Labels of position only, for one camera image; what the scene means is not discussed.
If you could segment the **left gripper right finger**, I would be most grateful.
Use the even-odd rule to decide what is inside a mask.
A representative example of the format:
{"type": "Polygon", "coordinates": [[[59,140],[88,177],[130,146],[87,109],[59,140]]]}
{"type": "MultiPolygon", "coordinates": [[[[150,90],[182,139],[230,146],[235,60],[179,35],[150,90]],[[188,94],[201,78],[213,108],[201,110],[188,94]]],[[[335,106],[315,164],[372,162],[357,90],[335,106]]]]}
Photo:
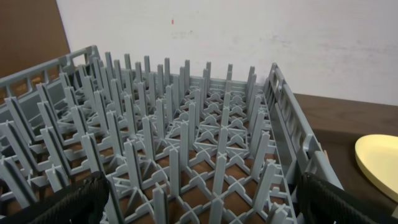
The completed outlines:
{"type": "Polygon", "coordinates": [[[310,172],[302,174],[297,184],[297,200],[307,223],[397,223],[397,218],[367,206],[310,172]]]}

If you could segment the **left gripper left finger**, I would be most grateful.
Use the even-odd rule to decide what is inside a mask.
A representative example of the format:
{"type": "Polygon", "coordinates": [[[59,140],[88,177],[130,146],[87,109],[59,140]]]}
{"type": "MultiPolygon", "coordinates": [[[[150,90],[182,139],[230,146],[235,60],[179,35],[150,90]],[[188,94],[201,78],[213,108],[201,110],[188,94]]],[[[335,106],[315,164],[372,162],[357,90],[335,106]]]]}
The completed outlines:
{"type": "Polygon", "coordinates": [[[43,202],[37,202],[21,211],[1,219],[3,224],[99,224],[109,199],[109,181],[96,171],[71,184],[43,202]]]}

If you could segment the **grey plastic dishwasher rack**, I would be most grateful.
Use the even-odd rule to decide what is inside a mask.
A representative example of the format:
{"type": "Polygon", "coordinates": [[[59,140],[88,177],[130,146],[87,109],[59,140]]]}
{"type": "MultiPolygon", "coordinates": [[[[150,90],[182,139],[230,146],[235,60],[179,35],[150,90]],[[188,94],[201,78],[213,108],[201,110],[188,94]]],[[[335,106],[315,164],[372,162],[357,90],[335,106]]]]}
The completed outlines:
{"type": "Polygon", "coordinates": [[[305,223],[297,184],[339,187],[277,64],[263,85],[90,46],[1,79],[1,219],[101,171],[100,223],[305,223]]]}

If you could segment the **dark brown serving tray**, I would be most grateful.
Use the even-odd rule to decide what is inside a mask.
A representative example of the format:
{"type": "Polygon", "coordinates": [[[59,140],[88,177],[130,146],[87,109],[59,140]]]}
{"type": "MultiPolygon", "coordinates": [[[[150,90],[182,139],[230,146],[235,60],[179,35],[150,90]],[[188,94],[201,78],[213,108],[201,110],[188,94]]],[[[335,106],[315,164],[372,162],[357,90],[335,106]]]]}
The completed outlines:
{"type": "Polygon", "coordinates": [[[321,147],[344,190],[366,205],[392,215],[397,202],[382,193],[361,172],[355,158],[355,143],[363,133],[314,130],[321,147]]]}

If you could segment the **yellow round plate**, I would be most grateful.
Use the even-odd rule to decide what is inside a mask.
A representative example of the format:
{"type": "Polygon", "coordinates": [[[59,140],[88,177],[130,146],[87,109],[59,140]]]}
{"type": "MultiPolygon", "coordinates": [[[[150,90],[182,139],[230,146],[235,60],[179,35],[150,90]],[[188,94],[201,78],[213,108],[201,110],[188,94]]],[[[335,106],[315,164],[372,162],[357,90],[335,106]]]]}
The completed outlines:
{"type": "Polygon", "coordinates": [[[362,136],[354,148],[362,173],[382,193],[397,202],[397,136],[362,136]]]}

